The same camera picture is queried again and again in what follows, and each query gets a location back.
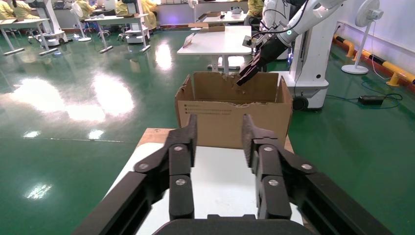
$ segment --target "wheel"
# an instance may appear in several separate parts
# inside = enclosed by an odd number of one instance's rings
[[[293,110],[304,110],[308,107],[308,100],[304,96],[299,96],[293,100]]]

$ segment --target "green floor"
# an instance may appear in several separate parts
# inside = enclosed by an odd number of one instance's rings
[[[102,55],[95,38],[39,57],[38,44],[13,40],[26,51],[0,55],[0,235],[70,234],[105,195],[147,127],[178,127],[174,94],[187,74],[206,71],[209,63],[206,56],[176,54],[189,34],[158,32],[146,54],[113,37],[114,49]],[[3,38],[0,50],[9,51]],[[362,81],[392,92],[372,72],[342,73],[345,63],[345,52],[333,47],[329,94],[375,94]],[[297,153],[392,232],[409,235],[415,234],[415,96],[403,88],[394,92],[404,100],[384,110],[328,98],[322,111],[294,112],[289,135]]]

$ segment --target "yellow shirt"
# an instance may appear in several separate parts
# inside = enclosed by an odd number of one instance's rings
[[[5,1],[0,0],[0,20],[13,19],[13,10],[9,4]]]
[[[10,2],[10,6],[16,14],[17,18],[23,19],[40,19],[38,16],[32,16],[32,8],[24,1],[16,1],[17,7],[14,7],[13,2]]]
[[[150,0],[141,0],[141,7],[143,14],[148,13],[148,16],[144,17],[144,24],[148,29],[154,29],[157,27],[157,19],[153,12],[151,12],[157,4]]]
[[[127,15],[128,14],[127,4],[123,3],[121,0],[117,1],[115,3],[115,14],[117,16]]]
[[[90,6],[90,4],[84,0],[76,0],[76,3],[82,9],[82,17],[79,17],[80,20],[88,19],[92,11],[96,9],[96,6]]]
[[[260,16],[263,7],[262,0],[248,0],[248,16]]]

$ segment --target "desk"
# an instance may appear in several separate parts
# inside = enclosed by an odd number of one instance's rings
[[[242,45],[245,36],[251,35],[250,26],[226,26],[223,32],[208,32],[202,28],[186,48],[177,51],[179,55],[211,55],[212,71],[218,72],[218,59],[222,55],[224,73],[229,73],[229,55],[248,55],[249,47]]]
[[[147,129],[131,158],[114,181],[110,190],[131,171],[136,162],[157,151],[164,142],[168,129]],[[256,214],[255,175],[247,167],[242,149],[197,147],[195,167],[192,168],[192,188],[195,218],[206,218],[207,214],[220,216],[242,216]],[[140,235],[153,234],[169,221],[168,197],[166,191],[162,200],[153,204],[153,209],[137,232]],[[303,224],[301,214],[291,204],[291,220]]]
[[[140,29],[141,35],[143,36],[143,43],[144,48],[140,50],[141,52],[145,52],[147,49],[150,48],[150,45],[147,45],[145,41],[145,34],[143,31],[147,30],[147,28],[143,29],[140,18],[147,16],[148,14],[141,14],[138,17],[131,17],[131,18],[123,18],[117,16],[105,16],[104,18],[95,18],[95,19],[86,19],[85,22],[96,22],[98,24],[99,33],[101,35],[102,43],[104,44],[104,49],[100,50],[99,53],[104,53],[113,48],[113,46],[107,46],[107,42],[104,38],[104,33],[102,31],[103,25],[112,25],[112,24],[138,24]]]
[[[19,48],[19,49],[14,49],[12,43],[10,42],[10,39],[8,38],[6,32],[4,31],[5,28],[37,28],[40,36],[42,38],[42,42],[45,42],[46,39],[43,36],[43,33],[40,29],[40,24],[44,21],[48,21],[49,19],[31,19],[31,20],[24,20],[24,21],[20,21],[20,22],[13,22],[13,23],[2,23],[0,24],[0,30],[1,33],[3,34],[4,38],[6,39],[7,43],[9,44],[9,47],[11,49],[11,51],[6,52],[4,55],[10,55],[10,54],[14,54],[17,53],[19,51],[23,51],[24,48]],[[46,51],[39,53],[39,55],[46,55],[49,54],[51,52],[57,51],[58,48],[53,48],[53,49],[49,49],[49,47],[47,46],[46,43],[44,43],[45,49]]]
[[[224,18],[220,18],[219,16],[216,17],[206,17],[203,19],[202,22],[204,23],[237,23],[237,22],[243,22],[246,18],[246,13],[242,14],[234,14],[232,15],[232,12],[227,11]]]

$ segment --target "white tabletop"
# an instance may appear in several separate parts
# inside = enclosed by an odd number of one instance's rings
[[[203,28],[196,33],[192,44],[180,48],[179,55],[247,55],[251,48],[244,47],[245,36],[251,35],[250,26],[226,26],[223,32],[207,32]]]
[[[13,22],[13,23],[2,23],[0,24],[0,27],[13,27],[13,28],[36,28],[37,24],[48,21],[49,19],[27,19],[19,22]]]
[[[147,16],[148,14],[141,14],[137,17],[117,17],[117,16],[105,16],[104,18],[86,19],[86,22],[97,22],[99,25],[111,25],[111,24],[131,24],[138,23],[139,18]]]
[[[220,18],[219,16],[215,17],[206,17],[203,19],[204,23],[236,23],[236,22],[243,22],[246,18],[245,13],[242,14],[232,14],[232,12],[228,11],[225,14],[224,18]]]
[[[140,145],[124,166],[110,190],[132,171],[134,165],[163,147],[162,143]],[[197,147],[195,167],[191,172],[195,218],[206,219],[208,214],[243,216],[257,214],[255,175],[247,167],[245,155],[240,149]],[[169,219],[169,190],[153,209],[137,232],[151,235]],[[291,220],[302,223],[297,206],[291,205]]]

